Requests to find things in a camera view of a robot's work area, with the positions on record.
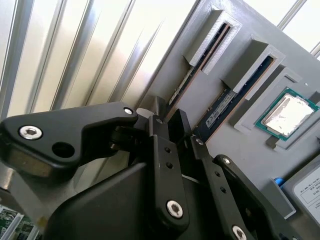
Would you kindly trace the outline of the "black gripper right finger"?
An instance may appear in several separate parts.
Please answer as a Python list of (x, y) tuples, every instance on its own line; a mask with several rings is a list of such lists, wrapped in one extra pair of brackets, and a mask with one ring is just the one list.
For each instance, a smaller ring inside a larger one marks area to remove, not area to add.
[(192, 134), (187, 114), (177, 109), (168, 121), (182, 174), (206, 186), (222, 240), (298, 240), (300, 235), (228, 156), (212, 157)]

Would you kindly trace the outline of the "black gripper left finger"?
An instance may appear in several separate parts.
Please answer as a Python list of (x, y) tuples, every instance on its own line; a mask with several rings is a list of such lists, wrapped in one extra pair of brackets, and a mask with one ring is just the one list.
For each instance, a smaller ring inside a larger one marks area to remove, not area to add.
[(151, 216), (159, 227), (189, 225), (187, 200), (168, 124), (121, 102), (18, 115), (0, 124), (0, 158), (50, 186), (93, 160), (126, 151), (147, 166)]

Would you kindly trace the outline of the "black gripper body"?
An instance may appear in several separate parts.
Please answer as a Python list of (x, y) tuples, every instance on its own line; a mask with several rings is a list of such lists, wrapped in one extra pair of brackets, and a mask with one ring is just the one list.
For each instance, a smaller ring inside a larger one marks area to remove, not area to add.
[(75, 195), (49, 218), (45, 240), (222, 240), (209, 190), (183, 178), (189, 226), (181, 234), (161, 229), (150, 211), (148, 167), (131, 166)]

